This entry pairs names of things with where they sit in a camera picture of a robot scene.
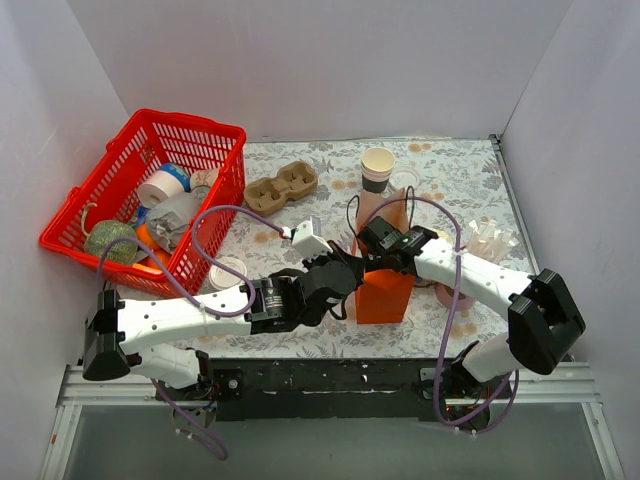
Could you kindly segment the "orange paper bag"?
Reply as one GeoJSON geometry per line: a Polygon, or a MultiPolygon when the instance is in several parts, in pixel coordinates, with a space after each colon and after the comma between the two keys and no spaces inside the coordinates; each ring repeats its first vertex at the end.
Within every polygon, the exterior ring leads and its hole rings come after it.
{"type": "MultiPolygon", "coordinates": [[[[355,230],[359,232],[365,225],[371,211],[387,200],[398,199],[377,212],[391,226],[401,233],[409,230],[406,212],[406,190],[401,188],[390,196],[363,190],[359,195],[359,206],[355,219],[355,230]]],[[[346,310],[350,320],[358,325],[401,323],[413,290],[414,276],[377,270],[367,272],[364,284],[347,300],[346,310]]]]}

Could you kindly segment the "stack of paper cups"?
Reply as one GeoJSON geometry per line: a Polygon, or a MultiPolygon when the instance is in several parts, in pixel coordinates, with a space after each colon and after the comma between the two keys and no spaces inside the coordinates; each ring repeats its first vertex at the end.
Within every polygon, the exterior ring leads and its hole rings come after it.
{"type": "Polygon", "coordinates": [[[382,147],[367,149],[361,158],[363,189],[370,193],[382,193],[388,185],[395,164],[396,157],[390,150],[382,147]]]}

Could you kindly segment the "cardboard cup carrier stack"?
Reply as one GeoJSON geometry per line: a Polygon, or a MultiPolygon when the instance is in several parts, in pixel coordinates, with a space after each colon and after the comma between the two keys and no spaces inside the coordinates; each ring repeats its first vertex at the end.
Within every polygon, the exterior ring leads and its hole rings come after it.
{"type": "Polygon", "coordinates": [[[281,210],[288,201],[311,194],[318,186],[318,174],[306,162],[296,161],[281,167],[274,177],[262,177],[244,189],[250,210],[262,217],[281,210]]]}

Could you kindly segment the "white plastic cup lid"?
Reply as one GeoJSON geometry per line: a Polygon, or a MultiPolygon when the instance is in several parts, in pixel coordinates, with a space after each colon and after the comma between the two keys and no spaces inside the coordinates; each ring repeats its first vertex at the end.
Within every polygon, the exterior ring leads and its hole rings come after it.
{"type": "Polygon", "coordinates": [[[240,274],[241,276],[245,277],[247,275],[247,267],[246,265],[239,259],[234,258],[234,257],[229,257],[229,256],[225,256],[225,257],[221,257],[219,259],[217,259],[217,263],[213,264],[210,268],[210,270],[214,268],[214,269],[220,269],[220,270],[224,270],[226,272],[229,272],[233,275],[236,275],[238,277],[238,274],[240,274]]]}

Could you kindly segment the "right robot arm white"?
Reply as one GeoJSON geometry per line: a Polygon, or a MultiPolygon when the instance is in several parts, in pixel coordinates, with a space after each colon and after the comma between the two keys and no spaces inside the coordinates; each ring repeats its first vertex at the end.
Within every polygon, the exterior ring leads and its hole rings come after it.
{"type": "Polygon", "coordinates": [[[507,321],[508,331],[474,342],[442,374],[451,392],[475,397],[496,377],[522,368],[551,374],[586,324],[558,273],[533,275],[509,270],[470,253],[457,253],[424,227],[405,233],[381,217],[357,235],[374,266],[446,285],[490,308],[507,321]]]}

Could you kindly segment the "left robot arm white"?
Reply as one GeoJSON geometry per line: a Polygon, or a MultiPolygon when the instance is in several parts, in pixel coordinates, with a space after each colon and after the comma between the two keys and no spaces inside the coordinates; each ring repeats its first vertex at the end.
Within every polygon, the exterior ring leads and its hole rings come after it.
{"type": "Polygon", "coordinates": [[[191,299],[138,301],[115,290],[99,292],[85,321],[84,379],[103,382],[135,373],[190,399],[205,398],[216,384],[208,355],[177,349],[174,342],[316,327],[364,282],[364,260],[338,246],[304,266],[191,299]]]}

